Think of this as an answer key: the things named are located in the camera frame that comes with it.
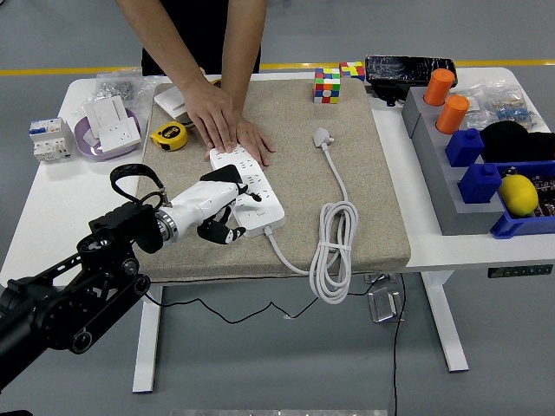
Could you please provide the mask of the person's right hand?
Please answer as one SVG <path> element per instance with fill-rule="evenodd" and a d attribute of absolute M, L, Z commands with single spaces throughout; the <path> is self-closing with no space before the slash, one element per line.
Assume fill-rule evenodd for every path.
<path fill-rule="evenodd" d="M 231 97 L 203 76 L 185 82 L 180 91 L 188 116 L 206 147 L 230 152 L 237 145 Z"/>

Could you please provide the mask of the person's left hand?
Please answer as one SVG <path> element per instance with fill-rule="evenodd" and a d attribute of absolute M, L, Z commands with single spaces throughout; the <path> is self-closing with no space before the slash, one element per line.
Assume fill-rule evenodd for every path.
<path fill-rule="evenodd" d="M 275 147 L 256 124 L 239 112 L 233 115 L 238 143 L 265 169 L 270 165 L 269 154 L 275 152 Z"/>

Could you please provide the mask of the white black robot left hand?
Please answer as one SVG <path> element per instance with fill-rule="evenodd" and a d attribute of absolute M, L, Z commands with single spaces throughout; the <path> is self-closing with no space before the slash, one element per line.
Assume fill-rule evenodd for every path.
<path fill-rule="evenodd" d="M 215 244 L 230 244 L 242 237 L 246 228 L 227 227 L 232 206 L 239 196 L 247 195 L 260 202 L 261 196 L 249 190 L 248 185 L 235 182 L 204 181 L 183 191 L 156 212 L 164 244 L 179 241 L 189 228 Z"/>

